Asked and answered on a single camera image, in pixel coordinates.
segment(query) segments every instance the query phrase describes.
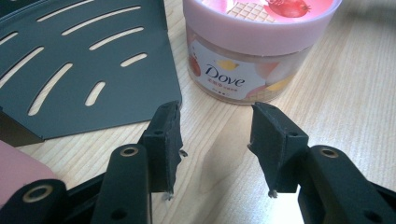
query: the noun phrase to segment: wooden table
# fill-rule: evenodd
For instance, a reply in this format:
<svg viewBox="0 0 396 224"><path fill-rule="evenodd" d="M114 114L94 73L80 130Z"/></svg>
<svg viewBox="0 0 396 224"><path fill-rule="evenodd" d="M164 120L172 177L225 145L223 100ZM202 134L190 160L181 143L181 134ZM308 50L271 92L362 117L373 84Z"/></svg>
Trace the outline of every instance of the wooden table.
<svg viewBox="0 0 396 224"><path fill-rule="evenodd" d="M303 223L297 194L267 196L247 149L252 109L216 100L187 73L181 0L165 0L183 95L181 134L189 157L175 198L153 195L154 223ZM271 104L309 136L309 146L342 149L371 181L396 190L396 4L345 0L286 91ZM136 143L148 123L52 139L20 150L48 165L69 188L106 170L110 153Z"/></svg>

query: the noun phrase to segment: pink object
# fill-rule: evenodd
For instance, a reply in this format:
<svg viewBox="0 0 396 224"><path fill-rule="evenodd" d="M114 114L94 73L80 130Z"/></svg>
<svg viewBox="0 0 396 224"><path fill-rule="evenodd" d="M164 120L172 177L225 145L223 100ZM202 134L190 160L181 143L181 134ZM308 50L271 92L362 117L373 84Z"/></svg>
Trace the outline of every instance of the pink object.
<svg viewBox="0 0 396 224"><path fill-rule="evenodd" d="M54 178L46 165L0 141L0 208L24 185Z"/></svg>
<svg viewBox="0 0 396 224"><path fill-rule="evenodd" d="M340 4L341 0L333 0L327 10L304 21L270 23L238 20L209 8L203 1L183 0L186 22L196 34L221 48L259 56L290 54L311 47L323 35Z"/></svg>

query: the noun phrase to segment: dove body scrub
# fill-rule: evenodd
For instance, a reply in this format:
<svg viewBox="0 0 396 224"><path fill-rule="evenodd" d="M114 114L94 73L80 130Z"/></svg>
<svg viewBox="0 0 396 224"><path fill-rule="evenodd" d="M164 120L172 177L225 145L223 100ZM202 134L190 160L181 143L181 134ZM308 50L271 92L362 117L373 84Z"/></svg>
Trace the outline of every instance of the dove body scrub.
<svg viewBox="0 0 396 224"><path fill-rule="evenodd" d="M341 0L183 0L189 74L208 94L252 104L277 97Z"/></svg>

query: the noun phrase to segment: dark gray tray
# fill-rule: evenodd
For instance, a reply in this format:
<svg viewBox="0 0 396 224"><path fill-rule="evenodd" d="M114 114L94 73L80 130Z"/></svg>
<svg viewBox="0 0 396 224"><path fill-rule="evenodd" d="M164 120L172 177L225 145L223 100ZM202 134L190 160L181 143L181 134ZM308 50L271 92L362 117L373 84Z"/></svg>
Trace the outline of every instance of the dark gray tray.
<svg viewBox="0 0 396 224"><path fill-rule="evenodd" d="M84 4L37 21L76 3ZM107 16L63 35L71 27L101 15ZM90 50L92 44L136 27L143 30ZM149 120L159 105L181 102L162 0L38 1L0 19L1 42L3 80L22 59L43 48L0 88L0 138L13 146L34 142L24 143L23 132L39 139L84 133ZM147 57L120 66L139 54ZM70 64L39 111L29 116L37 95L62 67ZM86 106L99 82L106 85L95 104ZM5 124L10 121L21 128L10 129Z"/></svg>

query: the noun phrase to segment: screw hole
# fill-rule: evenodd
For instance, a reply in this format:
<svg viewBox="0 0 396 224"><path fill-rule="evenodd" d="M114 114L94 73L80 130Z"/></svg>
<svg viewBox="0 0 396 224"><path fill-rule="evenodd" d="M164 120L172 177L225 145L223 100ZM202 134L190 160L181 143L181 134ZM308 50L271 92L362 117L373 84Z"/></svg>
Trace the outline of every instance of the screw hole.
<svg viewBox="0 0 396 224"><path fill-rule="evenodd" d="M329 157L333 159L338 157L338 153L336 151L328 148L322 148L320 150L320 153L325 157Z"/></svg>
<svg viewBox="0 0 396 224"><path fill-rule="evenodd" d="M136 147L127 147L123 149L120 154L123 157L132 157L136 155L137 152L139 152L139 149L137 149Z"/></svg>
<svg viewBox="0 0 396 224"><path fill-rule="evenodd" d="M127 215L128 215L128 213L124 209L119 208L119 209L114 210L111 213L111 218L114 220L121 220L121 219L125 218Z"/></svg>
<svg viewBox="0 0 396 224"><path fill-rule="evenodd" d="M371 220L374 223L382 223L382 217L370 210L364 210L363 214L365 217L367 217L367 219Z"/></svg>
<svg viewBox="0 0 396 224"><path fill-rule="evenodd" d="M41 201L49 196L53 191L51 185L40 185L35 188L29 189L23 195L23 201L26 203L35 203Z"/></svg>

